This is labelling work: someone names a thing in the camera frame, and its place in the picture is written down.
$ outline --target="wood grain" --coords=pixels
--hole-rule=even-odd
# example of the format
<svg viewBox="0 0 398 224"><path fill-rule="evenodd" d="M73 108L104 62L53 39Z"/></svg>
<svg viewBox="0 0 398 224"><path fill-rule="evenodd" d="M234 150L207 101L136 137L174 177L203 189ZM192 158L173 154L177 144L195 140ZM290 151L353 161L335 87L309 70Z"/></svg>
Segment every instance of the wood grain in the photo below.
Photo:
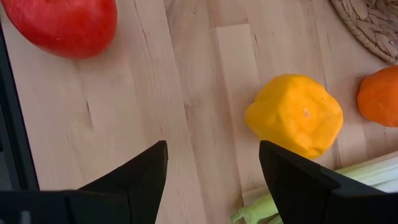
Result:
<svg viewBox="0 0 398 224"><path fill-rule="evenodd" d="M242 193L266 186L244 110L281 73L314 78L343 108L343 129L320 164L337 169L398 145L398 130L356 109L358 83L386 64L327 0L117 4L114 42L81 61L39 50L1 12L41 189L79 188L165 139L157 223L230 223Z"/></svg>
<svg viewBox="0 0 398 224"><path fill-rule="evenodd" d="M258 138L244 123L244 110L259 89L256 59L247 24L216 28L220 59L231 106L232 124L242 191L264 185L258 160Z"/></svg>
<svg viewBox="0 0 398 224"><path fill-rule="evenodd" d="M208 223L241 205L228 96L205 1L175 1L169 27Z"/></svg>

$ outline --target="orange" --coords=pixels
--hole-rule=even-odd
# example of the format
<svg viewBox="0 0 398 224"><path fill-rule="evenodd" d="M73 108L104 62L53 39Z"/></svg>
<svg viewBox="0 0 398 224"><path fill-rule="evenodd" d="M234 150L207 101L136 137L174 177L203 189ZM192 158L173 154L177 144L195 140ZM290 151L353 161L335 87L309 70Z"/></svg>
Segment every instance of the orange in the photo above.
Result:
<svg viewBox="0 0 398 224"><path fill-rule="evenodd" d="M358 91L359 112L370 121L398 127L398 65L365 77Z"/></svg>

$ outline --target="woven placemat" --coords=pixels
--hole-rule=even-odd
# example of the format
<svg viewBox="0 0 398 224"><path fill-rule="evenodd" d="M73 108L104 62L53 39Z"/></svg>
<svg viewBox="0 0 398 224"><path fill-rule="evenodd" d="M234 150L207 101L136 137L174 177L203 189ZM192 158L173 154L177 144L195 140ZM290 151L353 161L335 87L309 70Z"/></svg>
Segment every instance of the woven placemat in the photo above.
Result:
<svg viewBox="0 0 398 224"><path fill-rule="evenodd" d="M398 0L331 0L355 37L389 63L398 59Z"/></svg>

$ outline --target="celery stalk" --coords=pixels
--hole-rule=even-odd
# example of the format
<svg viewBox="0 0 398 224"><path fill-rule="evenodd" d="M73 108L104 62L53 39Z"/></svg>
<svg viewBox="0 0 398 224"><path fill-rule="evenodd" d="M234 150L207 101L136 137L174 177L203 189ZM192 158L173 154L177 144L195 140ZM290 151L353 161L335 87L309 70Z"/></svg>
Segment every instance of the celery stalk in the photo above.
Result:
<svg viewBox="0 0 398 224"><path fill-rule="evenodd" d="M283 224L282 218L280 215L275 216L273 219L271 219L268 224Z"/></svg>
<svg viewBox="0 0 398 224"><path fill-rule="evenodd" d="M381 184L376 184L372 187L387 193L398 192L398 179L390 180Z"/></svg>
<svg viewBox="0 0 398 224"><path fill-rule="evenodd" d="M380 190L398 191L398 151L336 172ZM244 218L246 224L252 224L276 213L278 211L274 200L270 194L266 194L258 198L252 205L239 209L231 219L233 223L236 223L239 219Z"/></svg>

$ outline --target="wooden cutting board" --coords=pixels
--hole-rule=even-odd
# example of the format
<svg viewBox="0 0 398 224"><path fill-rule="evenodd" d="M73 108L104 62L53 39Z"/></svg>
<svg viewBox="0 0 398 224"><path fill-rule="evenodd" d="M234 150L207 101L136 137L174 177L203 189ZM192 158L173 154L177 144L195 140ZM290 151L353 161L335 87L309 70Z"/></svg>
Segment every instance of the wooden cutting board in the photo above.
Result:
<svg viewBox="0 0 398 224"><path fill-rule="evenodd" d="M398 131L362 119L362 76L386 66L328 0L118 0L112 46L67 60L1 23L41 189L75 189L160 139L169 172L157 223L229 223L241 193L264 186L258 140L243 121L281 73L324 84L345 124L317 161L348 166L394 151Z"/></svg>

